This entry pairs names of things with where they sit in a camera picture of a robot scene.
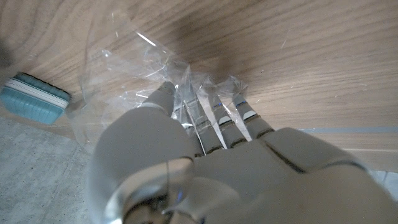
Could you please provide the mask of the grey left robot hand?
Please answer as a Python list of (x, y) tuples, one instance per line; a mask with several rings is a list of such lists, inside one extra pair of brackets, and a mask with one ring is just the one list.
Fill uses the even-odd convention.
[(397, 205), (351, 154), (292, 128), (272, 129), (242, 97), (247, 141), (219, 101), (196, 139), (172, 118), (163, 83), (114, 121), (86, 185), (93, 223), (396, 223)]

